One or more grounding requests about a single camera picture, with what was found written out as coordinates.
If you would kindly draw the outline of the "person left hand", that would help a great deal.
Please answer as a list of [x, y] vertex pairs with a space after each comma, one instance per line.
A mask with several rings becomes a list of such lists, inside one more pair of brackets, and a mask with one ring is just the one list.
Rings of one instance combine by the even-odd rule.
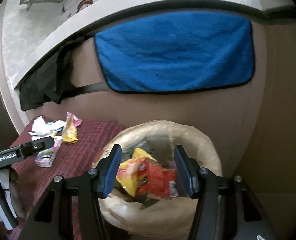
[[17, 217], [25, 218], [26, 212], [19, 197], [18, 179], [15, 169], [10, 167], [0, 170], [0, 200], [2, 195], [8, 194], [6, 202], [9, 200], [9, 207]]

